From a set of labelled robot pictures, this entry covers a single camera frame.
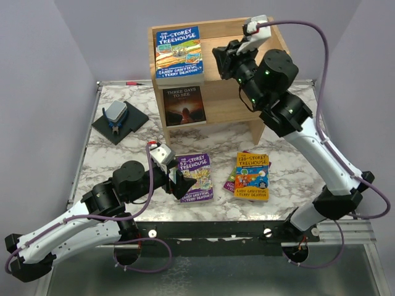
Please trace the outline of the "blue 91-Storey Treehouse book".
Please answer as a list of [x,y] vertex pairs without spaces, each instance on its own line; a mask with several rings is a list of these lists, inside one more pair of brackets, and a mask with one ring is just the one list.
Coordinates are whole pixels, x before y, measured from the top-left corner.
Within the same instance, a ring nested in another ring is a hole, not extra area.
[[204,74],[199,27],[156,33],[156,78]]

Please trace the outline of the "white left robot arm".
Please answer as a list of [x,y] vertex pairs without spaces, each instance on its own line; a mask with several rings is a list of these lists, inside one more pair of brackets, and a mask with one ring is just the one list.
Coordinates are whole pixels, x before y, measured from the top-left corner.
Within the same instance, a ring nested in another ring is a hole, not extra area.
[[128,161],[47,225],[29,234],[8,235],[5,245],[10,256],[5,271],[22,282],[31,282],[87,249],[103,244],[141,244],[148,238],[139,230],[137,216],[126,211],[126,204],[144,196],[150,199],[158,188],[180,199],[196,182],[185,177],[174,160],[169,170],[152,162],[145,170],[141,163]]

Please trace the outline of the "purple 52-Storey Treehouse book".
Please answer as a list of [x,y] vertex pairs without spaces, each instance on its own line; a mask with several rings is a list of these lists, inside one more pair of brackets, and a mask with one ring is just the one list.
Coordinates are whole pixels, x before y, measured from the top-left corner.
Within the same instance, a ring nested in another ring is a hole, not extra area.
[[213,201],[214,188],[209,155],[207,153],[178,155],[177,160],[178,168],[184,177],[196,180],[196,183],[180,199],[180,203],[193,204]]

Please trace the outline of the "orange 39-Storey Treehouse book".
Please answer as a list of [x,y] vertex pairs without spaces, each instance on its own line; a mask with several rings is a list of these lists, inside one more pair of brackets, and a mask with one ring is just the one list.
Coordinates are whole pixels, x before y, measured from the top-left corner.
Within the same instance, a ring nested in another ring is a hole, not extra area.
[[181,88],[189,86],[200,86],[204,84],[204,74],[187,76],[173,76],[168,78],[156,78],[156,85],[159,89]]

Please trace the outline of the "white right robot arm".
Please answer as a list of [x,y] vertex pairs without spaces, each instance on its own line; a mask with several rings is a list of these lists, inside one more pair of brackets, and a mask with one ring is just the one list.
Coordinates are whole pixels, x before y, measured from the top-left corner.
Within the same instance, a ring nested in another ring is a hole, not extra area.
[[288,90],[299,69],[286,51],[270,49],[257,64],[257,49],[238,53],[240,48],[238,40],[213,48],[221,79],[236,80],[252,104],[251,111],[259,112],[264,124],[294,146],[325,182],[318,197],[286,219],[285,237],[298,241],[312,225],[338,220],[354,211],[375,176],[360,171],[337,148],[329,147],[331,141],[326,136],[319,135],[311,109]]

